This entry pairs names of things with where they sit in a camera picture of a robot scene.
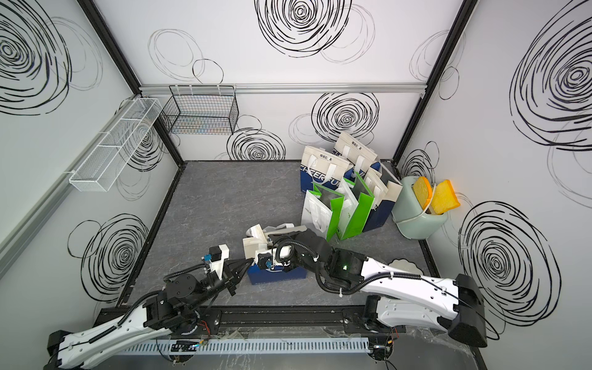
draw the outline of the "circle pattern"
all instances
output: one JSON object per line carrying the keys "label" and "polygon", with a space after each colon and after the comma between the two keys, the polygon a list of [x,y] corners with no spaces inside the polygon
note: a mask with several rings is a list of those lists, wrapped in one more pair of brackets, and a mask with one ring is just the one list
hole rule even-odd
{"label": "circle pattern", "polygon": [[0,112],[53,112],[72,80],[62,35],[36,1],[0,0],[0,8]]}

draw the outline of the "paper bag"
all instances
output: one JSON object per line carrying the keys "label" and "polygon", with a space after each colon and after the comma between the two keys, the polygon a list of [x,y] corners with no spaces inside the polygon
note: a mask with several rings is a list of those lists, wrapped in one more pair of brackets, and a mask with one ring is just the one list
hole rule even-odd
{"label": "paper bag", "polygon": [[370,191],[362,177],[356,172],[356,181],[353,184],[352,195],[358,201],[358,206],[353,212],[345,229],[337,229],[339,239],[347,239],[362,233],[368,215],[372,210],[374,194]]}
{"label": "paper bag", "polygon": [[351,167],[344,158],[307,146],[300,162],[300,190],[313,190],[313,183],[336,189],[343,174]]}
{"label": "paper bag", "polygon": [[364,226],[364,232],[382,227],[389,218],[403,187],[397,178],[381,163],[380,171],[372,168],[366,174],[365,182],[378,199],[373,203],[372,210]]}
{"label": "paper bag", "polygon": [[345,132],[342,132],[335,142],[333,154],[347,158],[354,164],[353,169],[346,172],[345,178],[348,180],[355,180],[355,172],[359,172],[360,176],[364,177],[370,166],[374,166],[375,169],[380,166],[377,163],[378,154]]}
{"label": "paper bag", "polygon": [[306,192],[300,224],[329,241],[337,232],[343,194],[322,185],[314,184],[313,189]]}

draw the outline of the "blue box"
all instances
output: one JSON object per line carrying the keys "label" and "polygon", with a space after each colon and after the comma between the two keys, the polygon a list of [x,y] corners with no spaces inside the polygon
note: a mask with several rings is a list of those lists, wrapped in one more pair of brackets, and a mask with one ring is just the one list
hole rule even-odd
{"label": "blue box", "polygon": [[296,267],[295,269],[288,272],[284,272],[284,268],[282,266],[274,267],[274,271],[267,269],[261,270],[257,266],[251,266],[247,270],[247,275],[249,276],[249,280],[251,280],[252,285],[276,281],[306,279],[306,273],[307,271],[303,267]]}

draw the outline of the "wall-mounted shelf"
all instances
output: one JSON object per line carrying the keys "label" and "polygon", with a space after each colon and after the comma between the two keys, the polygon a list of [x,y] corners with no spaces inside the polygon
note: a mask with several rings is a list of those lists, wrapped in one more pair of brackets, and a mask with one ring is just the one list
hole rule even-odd
{"label": "wall-mounted shelf", "polygon": [[80,191],[109,191],[161,110],[158,99],[135,99],[74,171],[70,184]]}

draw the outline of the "toy bread slice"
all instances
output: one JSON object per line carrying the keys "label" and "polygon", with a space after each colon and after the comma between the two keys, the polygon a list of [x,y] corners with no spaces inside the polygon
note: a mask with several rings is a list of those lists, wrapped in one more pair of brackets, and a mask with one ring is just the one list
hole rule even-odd
{"label": "toy bread slice", "polygon": [[426,208],[430,199],[432,199],[432,186],[423,176],[419,177],[413,184],[413,192],[422,209]]}
{"label": "toy bread slice", "polygon": [[443,214],[460,205],[450,180],[444,180],[436,186],[434,199],[430,204],[435,214]]}

